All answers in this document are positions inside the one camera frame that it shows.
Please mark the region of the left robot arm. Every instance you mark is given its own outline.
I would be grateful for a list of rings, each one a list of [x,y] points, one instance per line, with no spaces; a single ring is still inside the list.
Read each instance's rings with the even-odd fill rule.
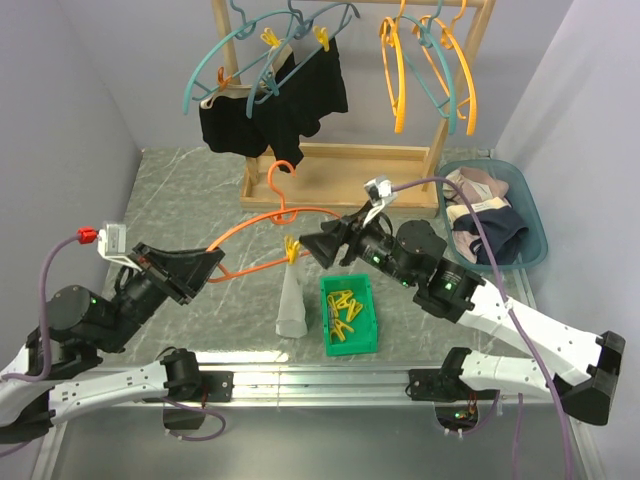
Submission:
[[[124,353],[166,300],[189,304],[224,256],[220,248],[163,251],[139,243],[111,259],[121,266],[112,298],[70,285],[46,301],[44,319],[1,373],[2,444],[25,444],[72,418],[120,403],[229,401],[232,373],[205,373],[195,353],[184,348],[124,373],[83,376],[102,363],[103,354]]]

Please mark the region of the white underwear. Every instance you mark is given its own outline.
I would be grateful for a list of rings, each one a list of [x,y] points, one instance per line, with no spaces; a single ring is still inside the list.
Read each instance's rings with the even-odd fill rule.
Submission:
[[[301,263],[287,264],[276,318],[276,334],[280,337],[299,339],[308,333],[303,287]]]

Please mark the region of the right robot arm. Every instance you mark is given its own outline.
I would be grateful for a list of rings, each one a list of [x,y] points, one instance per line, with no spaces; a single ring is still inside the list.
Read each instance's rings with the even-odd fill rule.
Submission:
[[[523,352],[523,357],[454,348],[439,371],[441,400],[472,391],[501,390],[549,397],[567,415],[595,426],[608,423],[625,349],[622,336],[583,331],[510,296],[476,272],[444,256],[446,242],[426,220],[404,222],[396,233],[378,219],[356,215],[322,223],[300,236],[301,245],[323,267],[360,259],[406,288],[428,314],[475,329]]]

